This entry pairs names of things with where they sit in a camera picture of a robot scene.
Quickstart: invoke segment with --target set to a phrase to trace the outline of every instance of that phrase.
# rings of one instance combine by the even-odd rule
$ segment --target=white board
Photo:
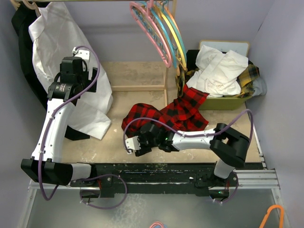
[[[201,40],[199,48],[202,45],[213,47],[222,52],[233,50],[243,56],[247,56],[249,51],[249,42],[246,41],[226,41],[226,40]]]

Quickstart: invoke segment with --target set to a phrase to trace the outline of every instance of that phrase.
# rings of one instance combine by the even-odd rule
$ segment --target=folded white clothes
[[[33,41],[33,66],[38,80],[48,91],[62,59],[72,56],[76,46],[91,46],[63,2],[51,2],[39,9],[41,16],[30,25],[29,34]],[[97,64],[100,63],[91,54],[88,68]],[[106,114],[113,102],[110,82],[100,67],[96,93],[84,93],[68,120],[71,128],[97,139],[102,139],[111,124]]]
[[[209,93],[208,97],[238,95],[241,87],[237,77],[248,67],[248,58],[232,50],[223,54],[202,45],[195,62],[199,71],[190,78],[187,86]]]

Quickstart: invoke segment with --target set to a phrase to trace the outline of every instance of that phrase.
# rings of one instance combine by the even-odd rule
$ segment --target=gray wall
[[[279,178],[293,227],[304,227],[304,1],[276,0],[249,58],[266,80],[265,97],[251,99],[261,147]]]
[[[178,0],[176,22],[186,49],[202,39],[251,42],[274,0]],[[133,20],[128,2],[67,2],[102,61],[161,61]]]
[[[17,35],[11,25],[14,8],[10,1],[0,7],[0,221],[1,227],[17,227],[29,178],[20,168],[35,148],[43,107],[21,72]]]

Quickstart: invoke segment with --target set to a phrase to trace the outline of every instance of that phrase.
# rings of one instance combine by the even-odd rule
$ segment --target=plaid fabric
[[[249,64],[246,70],[237,77],[237,82],[241,86],[241,93],[233,97],[251,96],[255,90],[252,86],[252,81],[260,77],[260,71],[257,66]]]
[[[208,95],[208,93],[188,88],[185,85],[182,97],[174,99],[172,103],[160,111],[149,104],[135,104],[123,119],[122,129],[124,130],[133,119],[149,117],[159,120],[175,130],[202,131],[209,122],[199,113],[198,108],[205,102]],[[146,120],[133,122],[126,132],[127,136],[133,137],[134,133],[147,122]]]

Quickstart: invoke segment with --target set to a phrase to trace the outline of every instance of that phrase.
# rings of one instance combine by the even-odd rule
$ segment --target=red plaid shirt
[[[135,104],[123,119],[122,129],[133,119],[139,117],[148,117],[167,124],[175,130],[180,131],[202,131],[209,123],[199,113],[198,108],[205,102],[208,93],[201,92],[194,88],[188,88],[186,85],[183,89],[183,96],[174,99],[160,111],[149,104]],[[145,125],[147,120],[138,120],[133,122],[126,135],[133,137],[134,133]]]

